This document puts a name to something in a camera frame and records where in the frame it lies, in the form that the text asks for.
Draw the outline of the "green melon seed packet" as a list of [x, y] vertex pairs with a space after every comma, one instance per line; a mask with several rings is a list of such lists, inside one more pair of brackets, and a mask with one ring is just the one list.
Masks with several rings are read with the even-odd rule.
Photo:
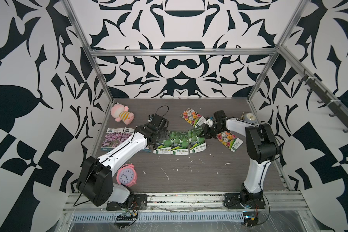
[[169, 131], [165, 131], [161, 137], [160, 140], [157, 141], [153, 145], [153, 153], [154, 154], [166, 154], [170, 155], [171, 154], [171, 135]]
[[188, 131], [188, 142], [189, 142], [189, 153], [199, 153], [206, 150], [206, 142], [205, 138], [197, 137], [199, 131], [203, 130], [203, 128], [194, 128]]
[[187, 131], [172, 131], [170, 133], [171, 155], [189, 155], [189, 137]]

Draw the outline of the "mixed colour flower seed packet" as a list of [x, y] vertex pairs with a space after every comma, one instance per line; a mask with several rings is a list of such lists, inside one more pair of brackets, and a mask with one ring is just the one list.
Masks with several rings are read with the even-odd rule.
[[194, 128], [199, 128], [206, 124], [206, 118], [191, 108], [186, 109], [180, 116]]

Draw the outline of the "pink flower seed packet white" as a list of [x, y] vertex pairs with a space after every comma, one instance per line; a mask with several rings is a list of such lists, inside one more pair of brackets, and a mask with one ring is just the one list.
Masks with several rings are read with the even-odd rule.
[[142, 149], [142, 152], [151, 153], [152, 152], [152, 146], [145, 147], [144, 149]]

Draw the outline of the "orange flower seed packet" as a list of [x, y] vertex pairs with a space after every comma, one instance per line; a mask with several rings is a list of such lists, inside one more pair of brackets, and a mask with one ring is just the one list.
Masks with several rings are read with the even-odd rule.
[[235, 134], [227, 131], [218, 133], [216, 135], [216, 138], [231, 152], [236, 152], [243, 144], [243, 141], [240, 138], [238, 138]]

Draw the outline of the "pink flower seed packet teal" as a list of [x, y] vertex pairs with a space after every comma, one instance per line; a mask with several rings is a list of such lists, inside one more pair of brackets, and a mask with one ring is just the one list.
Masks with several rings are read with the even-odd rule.
[[110, 151], [115, 149], [121, 141], [123, 134], [123, 128], [108, 128], [101, 145], [102, 151]]

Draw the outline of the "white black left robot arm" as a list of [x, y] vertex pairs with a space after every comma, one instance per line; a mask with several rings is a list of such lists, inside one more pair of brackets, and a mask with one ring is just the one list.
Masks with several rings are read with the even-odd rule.
[[164, 140], [169, 122], [162, 116], [154, 115], [150, 122], [138, 126], [134, 133], [110, 152], [98, 157], [88, 157], [82, 163], [82, 170], [76, 188], [95, 206], [114, 202], [129, 208], [134, 192], [125, 184], [114, 183], [118, 170], [136, 153]]

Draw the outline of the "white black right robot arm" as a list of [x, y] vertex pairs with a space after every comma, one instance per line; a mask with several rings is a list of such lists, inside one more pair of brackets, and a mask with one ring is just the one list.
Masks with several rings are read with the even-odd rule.
[[229, 118], [223, 110], [214, 113], [212, 125], [208, 122], [201, 125], [203, 137], [217, 138], [224, 131], [233, 131], [246, 138], [246, 150], [250, 157], [250, 164], [245, 181], [240, 191], [239, 202], [261, 200], [263, 198], [263, 183], [266, 172], [275, 156], [281, 153], [271, 125], [268, 123], [255, 124], [238, 118]]

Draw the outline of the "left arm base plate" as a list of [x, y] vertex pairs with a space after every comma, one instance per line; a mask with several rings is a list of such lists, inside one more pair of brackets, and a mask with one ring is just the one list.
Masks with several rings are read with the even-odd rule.
[[130, 211], [145, 210], [147, 208], [148, 195], [147, 194], [134, 194], [128, 197], [127, 201], [123, 204], [116, 202], [108, 202], [107, 211], [119, 211], [128, 209]]

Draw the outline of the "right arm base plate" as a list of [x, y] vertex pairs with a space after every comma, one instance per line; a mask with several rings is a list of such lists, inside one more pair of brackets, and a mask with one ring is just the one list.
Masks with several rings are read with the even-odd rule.
[[223, 205], [227, 209], [265, 209], [266, 197], [260, 193], [226, 193], [224, 194]]

